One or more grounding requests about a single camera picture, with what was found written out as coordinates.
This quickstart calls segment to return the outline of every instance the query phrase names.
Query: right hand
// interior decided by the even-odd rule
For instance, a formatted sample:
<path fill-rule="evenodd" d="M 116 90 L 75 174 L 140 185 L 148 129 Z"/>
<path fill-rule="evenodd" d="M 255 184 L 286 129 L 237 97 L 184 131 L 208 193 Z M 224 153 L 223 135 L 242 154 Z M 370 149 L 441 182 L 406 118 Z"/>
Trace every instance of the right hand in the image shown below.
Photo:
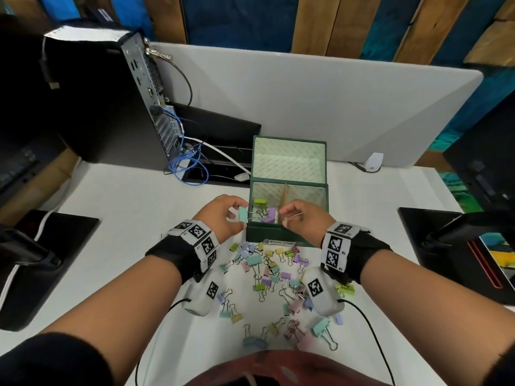
<path fill-rule="evenodd" d="M 336 222 L 322 207 L 300 199 L 289 202 L 279 210 L 279 213 L 285 215 L 284 227 L 304 237 L 318 248 L 322 246 L 327 229 Z"/>

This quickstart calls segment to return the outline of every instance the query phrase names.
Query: green storage box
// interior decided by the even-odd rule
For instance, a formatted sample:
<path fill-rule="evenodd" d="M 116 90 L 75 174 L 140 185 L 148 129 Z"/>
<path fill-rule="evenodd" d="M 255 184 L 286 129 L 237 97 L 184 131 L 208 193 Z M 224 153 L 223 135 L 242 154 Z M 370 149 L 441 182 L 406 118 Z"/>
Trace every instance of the green storage box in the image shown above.
<path fill-rule="evenodd" d="M 285 184 L 286 202 L 302 199 L 329 211 L 326 143 L 288 138 L 254 137 L 249 211 L 254 199 L 266 199 L 268 207 L 279 207 Z M 304 238 L 276 223 L 262 223 L 249 214 L 247 241 L 265 239 L 312 246 Z"/>

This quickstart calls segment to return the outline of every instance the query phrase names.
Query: white paper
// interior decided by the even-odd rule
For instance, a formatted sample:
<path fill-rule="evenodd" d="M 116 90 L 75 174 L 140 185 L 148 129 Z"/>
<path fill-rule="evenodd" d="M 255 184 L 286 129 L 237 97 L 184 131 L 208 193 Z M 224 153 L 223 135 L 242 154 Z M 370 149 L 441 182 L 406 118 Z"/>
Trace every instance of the white paper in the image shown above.
<path fill-rule="evenodd" d="M 63 25 L 45 34 L 47 38 L 67 40 L 70 42 L 118 42 L 127 30 L 111 28 L 82 28 Z"/>

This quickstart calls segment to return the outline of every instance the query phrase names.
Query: white desk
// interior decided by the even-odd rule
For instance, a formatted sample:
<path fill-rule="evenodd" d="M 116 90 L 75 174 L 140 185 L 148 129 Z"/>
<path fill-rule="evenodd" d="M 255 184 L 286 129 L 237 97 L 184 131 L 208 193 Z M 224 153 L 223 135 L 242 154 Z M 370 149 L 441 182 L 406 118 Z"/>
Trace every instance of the white desk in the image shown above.
<path fill-rule="evenodd" d="M 246 188 L 188 187 L 173 176 L 164 176 L 158 171 L 103 164 L 83 164 L 81 169 L 86 173 L 61 212 L 97 217 L 102 223 L 31 324 L 20 332 L 0 332 L 0 354 L 40 331 L 134 264 L 159 240 L 160 233 L 183 218 L 192 217 L 215 196 L 225 193 L 247 199 L 249 195 Z M 460 211 L 433 169 L 382 168 L 379 173 L 367 174 L 349 164 L 328 162 L 328 182 L 330 212 L 336 219 L 371 228 L 396 252 L 415 262 L 416 257 L 397 208 Z M 235 268 L 239 267 L 231 267 L 226 275 L 231 275 L 228 277 L 233 280 L 231 284 L 245 278 L 243 273 L 235 273 Z M 351 300 L 370 319 L 397 385 L 443 384 L 360 286 L 357 285 L 356 296 Z M 259 305 L 255 295 L 247 303 L 238 303 L 238 310 L 245 317 L 246 312 L 252 308 L 259 309 Z M 198 318 L 175 309 L 168 314 L 143 356 L 139 383 L 180 385 L 214 364 L 244 355 L 246 352 L 241 347 L 241 339 L 245 319 L 232 325 L 215 313 Z M 343 314 L 345 325 L 331 326 L 331 333 L 340 344 L 339 349 L 330 352 L 326 345 L 320 345 L 317 352 L 390 383 L 388 371 L 365 321 L 350 306 Z M 257 329 L 253 330 L 255 334 L 259 334 Z M 282 336 L 270 344 L 271 348 L 287 346 Z M 131 377 L 127 384 L 133 385 L 133 382 Z"/>

